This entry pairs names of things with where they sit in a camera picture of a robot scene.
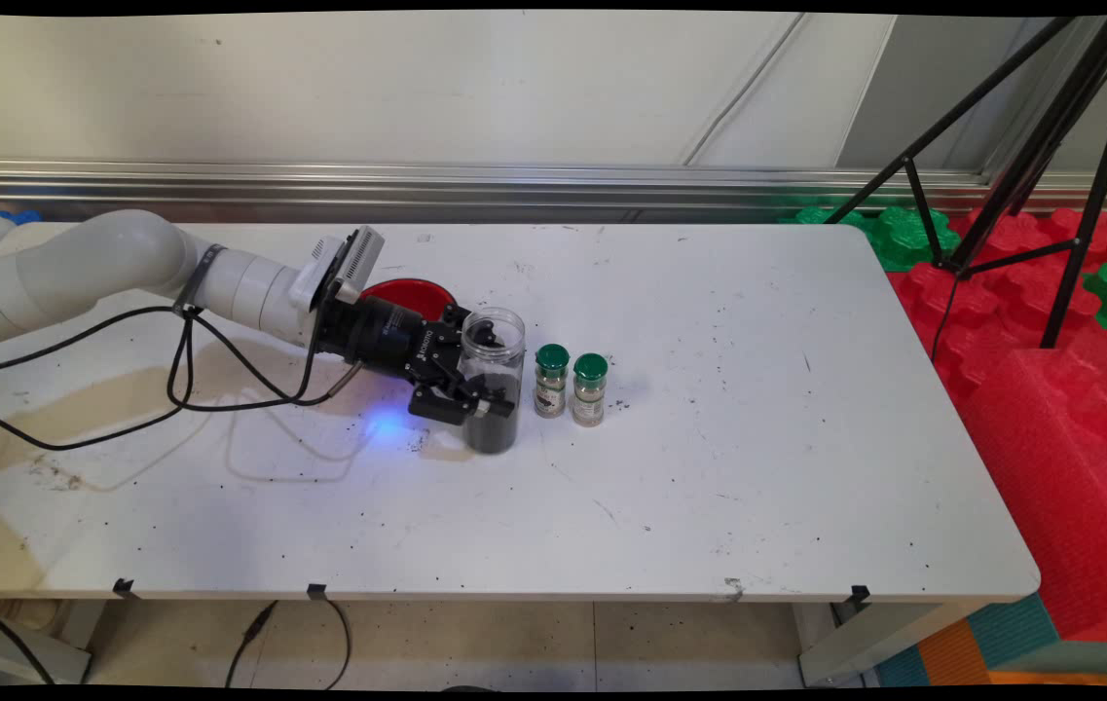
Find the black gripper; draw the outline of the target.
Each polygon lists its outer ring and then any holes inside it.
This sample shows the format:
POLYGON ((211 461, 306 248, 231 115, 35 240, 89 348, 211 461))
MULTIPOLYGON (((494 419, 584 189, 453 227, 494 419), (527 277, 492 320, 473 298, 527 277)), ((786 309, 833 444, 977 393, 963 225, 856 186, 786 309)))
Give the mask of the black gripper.
POLYGON ((317 350, 408 382, 412 416, 451 425, 464 425, 468 419, 509 419, 521 394, 517 378, 466 381, 461 372, 462 347, 478 353, 507 350, 497 329, 505 315, 496 306, 473 312, 446 305, 439 318, 427 320, 377 297, 353 303, 329 299, 318 311, 317 350))

